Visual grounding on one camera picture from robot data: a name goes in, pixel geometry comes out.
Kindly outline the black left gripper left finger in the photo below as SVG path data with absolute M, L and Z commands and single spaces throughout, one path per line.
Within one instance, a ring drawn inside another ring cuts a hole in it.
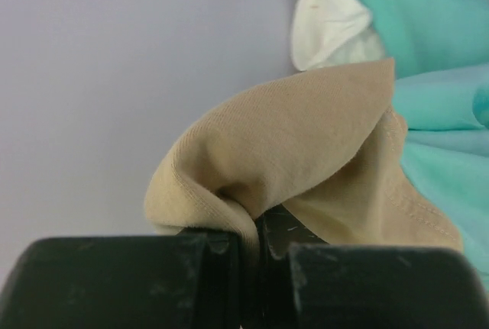
M 232 234 L 55 237 L 7 280 L 9 328 L 237 328 Z

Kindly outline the beige t-shirt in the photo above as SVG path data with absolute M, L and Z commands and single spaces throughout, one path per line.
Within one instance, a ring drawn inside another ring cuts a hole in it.
M 284 206 L 330 244 L 448 247 L 458 228 L 405 177 L 406 123 L 393 110 L 392 59 L 315 69 L 257 85 L 212 109 L 171 147 L 144 201 L 162 227 L 240 235 Z

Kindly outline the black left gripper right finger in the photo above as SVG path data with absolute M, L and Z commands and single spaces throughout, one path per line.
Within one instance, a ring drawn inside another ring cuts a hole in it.
M 486 328 L 472 265 L 434 247 L 326 244 L 285 208 L 257 220 L 268 328 Z

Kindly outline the teal t-shirt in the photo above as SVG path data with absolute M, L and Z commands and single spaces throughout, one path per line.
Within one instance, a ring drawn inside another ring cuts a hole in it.
M 360 0 L 395 60 L 407 178 L 488 274 L 488 0 Z

